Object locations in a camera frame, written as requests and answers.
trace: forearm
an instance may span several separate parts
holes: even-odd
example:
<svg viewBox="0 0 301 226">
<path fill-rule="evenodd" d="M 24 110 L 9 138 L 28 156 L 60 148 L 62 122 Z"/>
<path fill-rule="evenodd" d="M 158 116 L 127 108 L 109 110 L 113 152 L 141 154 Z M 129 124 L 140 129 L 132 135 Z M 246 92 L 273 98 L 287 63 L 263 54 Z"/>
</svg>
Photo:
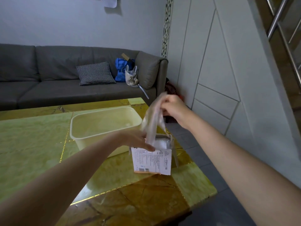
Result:
<svg viewBox="0 0 301 226">
<path fill-rule="evenodd" d="M 191 113 L 188 129 L 258 225 L 298 225 L 301 191 Z"/>
<path fill-rule="evenodd" d="M 112 136 L 93 144 L 37 177 L 0 205 L 0 224 L 54 225 L 109 154 Z"/>
</svg>

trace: person's right arm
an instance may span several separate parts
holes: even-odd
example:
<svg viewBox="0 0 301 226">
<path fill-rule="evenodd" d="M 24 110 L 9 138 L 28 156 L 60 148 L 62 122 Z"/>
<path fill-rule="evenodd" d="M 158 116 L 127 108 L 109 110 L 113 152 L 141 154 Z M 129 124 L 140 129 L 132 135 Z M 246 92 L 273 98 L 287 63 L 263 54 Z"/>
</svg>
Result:
<svg viewBox="0 0 301 226">
<path fill-rule="evenodd" d="M 175 95 L 161 105 L 188 129 L 257 225 L 301 225 L 301 190 L 188 109 Z"/>
</svg>

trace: container rim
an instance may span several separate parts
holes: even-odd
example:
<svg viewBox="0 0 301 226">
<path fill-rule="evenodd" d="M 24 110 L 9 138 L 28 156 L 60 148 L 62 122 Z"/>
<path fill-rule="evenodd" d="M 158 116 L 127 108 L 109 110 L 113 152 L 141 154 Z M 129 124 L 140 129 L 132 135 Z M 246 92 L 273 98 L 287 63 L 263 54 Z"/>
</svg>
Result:
<svg viewBox="0 0 301 226">
<path fill-rule="evenodd" d="M 88 112 L 88 113 L 96 113 L 96 112 L 102 112 L 102 111 L 105 111 L 105 110 L 111 110 L 111 109 L 119 109 L 119 108 L 123 108 L 123 107 L 126 107 L 126 108 L 130 108 L 132 110 L 134 110 L 131 106 L 118 106 L 118 107 L 115 107 L 115 108 L 107 108 L 107 109 L 103 109 L 103 110 L 99 110 L 99 111 L 93 111 L 93 112 Z M 142 123 L 142 118 L 139 116 L 139 114 L 136 112 L 136 110 L 134 110 L 135 113 L 138 115 L 138 117 L 140 118 L 141 122 L 140 124 Z M 77 114 L 76 116 L 72 117 L 71 119 L 71 122 L 70 122 L 70 137 L 72 139 L 77 139 L 77 140 L 82 140 L 82 139 L 86 139 L 86 138 L 90 138 L 90 137 L 95 137 L 95 136 L 99 136 L 99 135 L 103 135 L 103 134 L 106 134 L 106 133 L 111 133 L 111 132 L 115 132 L 116 130 L 113 130 L 113 131 L 108 131 L 108 132 L 104 132 L 104 133 L 100 133 L 100 134 L 95 134 L 95 135 L 92 135 L 92 136 L 88 136 L 88 137 L 81 137 L 81 138 L 77 138 L 77 137 L 74 137 L 72 135 L 72 124 L 73 124 L 73 119 L 76 118 L 77 116 L 80 116 L 80 115 L 83 115 L 83 114 L 88 114 L 88 113 L 81 113 L 81 114 Z M 123 130 L 123 129 L 127 129 L 127 128 L 133 128 L 133 127 L 136 127 L 137 125 L 133 125 L 133 126 L 130 126 L 130 127 L 125 127 L 125 128 L 121 128 L 121 129 L 118 129 L 118 130 Z"/>
</svg>

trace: person's left arm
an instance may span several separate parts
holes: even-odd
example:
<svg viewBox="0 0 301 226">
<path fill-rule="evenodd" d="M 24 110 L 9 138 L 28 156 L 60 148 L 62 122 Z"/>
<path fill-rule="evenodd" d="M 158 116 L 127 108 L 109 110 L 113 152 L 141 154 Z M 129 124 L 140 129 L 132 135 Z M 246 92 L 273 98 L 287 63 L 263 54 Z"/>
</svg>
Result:
<svg viewBox="0 0 301 226">
<path fill-rule="evenodd" d="M 154 151 L 138 130 L 111 133 L 58 163 L 2 202 L 0 225 L 54 225 L 103 161 L 123 145 Z"/>
</svg>

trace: sofa cushion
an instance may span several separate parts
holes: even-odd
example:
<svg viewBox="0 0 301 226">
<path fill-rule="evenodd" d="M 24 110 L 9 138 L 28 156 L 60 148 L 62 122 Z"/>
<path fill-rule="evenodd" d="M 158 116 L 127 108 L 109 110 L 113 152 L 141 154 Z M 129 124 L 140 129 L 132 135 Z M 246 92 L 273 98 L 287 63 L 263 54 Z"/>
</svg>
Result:
<svg viewBox="0 0 301 226">
<path fill-rule="evenodd" d="M 76 69 L 81 86 L 116 83 L 108 62 L 77 66 Z"/>
<path fill-rule="evenodd" d="M 117 69 L 115 66 L 115 60 L 117 58 L 122 58 L 122 53 L 126 54 L 131 59 L 135 59 L 139 51 L 135 50 L 128 50 L 128 49 L 120 49 L 120 48 L 97 48 L 93 47 L 93 56 L 94 56 L 94 63 L 103 62 L 103 60 L 108 61 L 112 76 L 115 78 L 117 75 Z"/>
<path fill-rule="evenodd" d="M 0 82 L 0 110 L 17 109 L 18 99 L 39 82 Z"/>
<path fill-rule="evenodd" d="M 91 47 L 37 46 L 36 53 L 42 81 L 79 79 L 76 66 L 94 63 Z"/>
<path fill-rule="evenodd" d="M 130 87 L 126 83 L 80 86 L 79 80 L 44 81 L 24 94 L 18 106 L 35 108 L 137 97 L 142 97 L 150 104 L 156 98 L 156 88 L 146 90 L 146 93 L 149 100 L 140 88 Z"/>
<path fill-rule="evenodd" d="M 150 89 L 157 78 L 160 61 L 165 58 L 147 54 L 140 51 L 137 55 L 135 65 L 138 67 L 139 84 L 145 88 Z"/>
<path fill-rule="evenodd" d="M 0 82 L 39 81 L 35 46 L 0 44 Z"/>
</svg>

